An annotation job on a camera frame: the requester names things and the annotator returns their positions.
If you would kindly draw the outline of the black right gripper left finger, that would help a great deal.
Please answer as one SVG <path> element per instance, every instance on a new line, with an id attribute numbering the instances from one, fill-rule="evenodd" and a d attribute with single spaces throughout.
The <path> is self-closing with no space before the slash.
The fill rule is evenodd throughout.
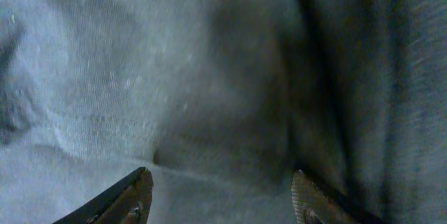
<path id="1" fill-rule="evenodd" d="M 54 224 L 146 224 L 154 182 L 146 167 L 139 167 Z"/>

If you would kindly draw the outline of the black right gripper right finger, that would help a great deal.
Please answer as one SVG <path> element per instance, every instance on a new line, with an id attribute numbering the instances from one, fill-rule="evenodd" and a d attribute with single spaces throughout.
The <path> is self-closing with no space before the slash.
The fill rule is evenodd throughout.
<path id="1" fill-rule="evenodd" d="M 298 224 L 384 224 L 318 177 L 293 174 L 291 200 Z"/>

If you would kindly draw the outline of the black t-shirt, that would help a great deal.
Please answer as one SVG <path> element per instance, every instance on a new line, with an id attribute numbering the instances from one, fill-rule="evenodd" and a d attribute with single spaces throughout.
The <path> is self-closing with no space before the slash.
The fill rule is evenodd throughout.
<path id="1" fill-rule="evenodd" d="M 150 223 L 294 223 L 310 173 L 446 222 L 446 0 L 1 0 L 1 222 L 137 167 Z"/>

